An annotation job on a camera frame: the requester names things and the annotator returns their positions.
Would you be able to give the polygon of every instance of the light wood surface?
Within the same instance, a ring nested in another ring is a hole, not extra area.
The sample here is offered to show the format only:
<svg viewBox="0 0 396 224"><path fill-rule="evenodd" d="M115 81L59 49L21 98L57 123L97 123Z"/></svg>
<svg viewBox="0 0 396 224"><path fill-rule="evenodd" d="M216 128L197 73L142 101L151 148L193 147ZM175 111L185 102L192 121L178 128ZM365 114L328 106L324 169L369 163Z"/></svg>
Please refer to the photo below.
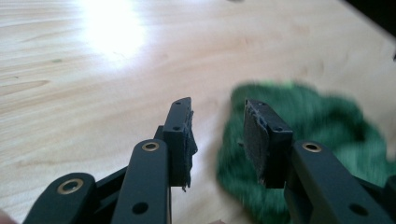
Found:
<svg viewBox="0 0 396 224"><path fill-rule="evenodd" d="M215 178L232 89L295 80L354 98L396 152L394 39L342 1L1 1L0 208L22 222L56 178L125 166L192 98L192 186L173 223L253 223Z"/></svg>

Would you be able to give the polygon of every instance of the tabletop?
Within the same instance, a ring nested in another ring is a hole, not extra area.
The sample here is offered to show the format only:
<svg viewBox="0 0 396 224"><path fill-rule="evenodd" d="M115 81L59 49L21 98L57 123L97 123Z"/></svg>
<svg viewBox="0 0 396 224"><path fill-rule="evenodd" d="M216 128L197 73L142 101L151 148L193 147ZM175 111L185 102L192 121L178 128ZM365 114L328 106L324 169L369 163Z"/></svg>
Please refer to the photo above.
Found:
<svg viewBox="0 0 396 224"><path fill-rule="evenodd" d="M291 80L353 98L392 160L395 46L343 1L1 1L0 208L22 222L56 178L118 171L190 96L199 151L173 223L253 223L216 181L233 88Z"/></svg>

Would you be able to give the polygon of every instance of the dark green fabric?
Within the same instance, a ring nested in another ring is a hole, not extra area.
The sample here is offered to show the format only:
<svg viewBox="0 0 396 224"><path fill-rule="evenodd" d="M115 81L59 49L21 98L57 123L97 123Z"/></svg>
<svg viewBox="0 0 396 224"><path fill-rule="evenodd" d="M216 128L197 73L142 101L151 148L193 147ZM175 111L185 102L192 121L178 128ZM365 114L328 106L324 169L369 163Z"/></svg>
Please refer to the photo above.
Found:
<svg viewBox="0 0 396 224"><path fill-rule="evenodd" d="M258 184L243 141L246 99L267 103L294 131L294 139L314 140L331 148L350 173L384 186L396 165L386 160L386 144L358 107L337 96L319 95L301 84L247 84L232 94L232 113L218 154L217 178L259 223L289 223L282 189Z"/></svg>

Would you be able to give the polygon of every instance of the crumpled green fabric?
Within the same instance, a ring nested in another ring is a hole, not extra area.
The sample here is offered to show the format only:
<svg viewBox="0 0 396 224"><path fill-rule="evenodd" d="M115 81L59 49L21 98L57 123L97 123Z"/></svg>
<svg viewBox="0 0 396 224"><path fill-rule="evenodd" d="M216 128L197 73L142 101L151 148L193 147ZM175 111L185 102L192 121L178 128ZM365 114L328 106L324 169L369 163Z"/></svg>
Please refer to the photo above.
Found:
<svg viewBox="0 0 396 224"><path fill-rule="evenodd" d="M233 90L232 113L218 153L217 179L259 223L290 223L283 189L258 183L243 143L246 99L267 103L294 131L294 139L318 141L330 148L350 173L381 187L396 174L387 162L386 143L356 104L344 97L321 95L303 84L246 84Z"/></svg>

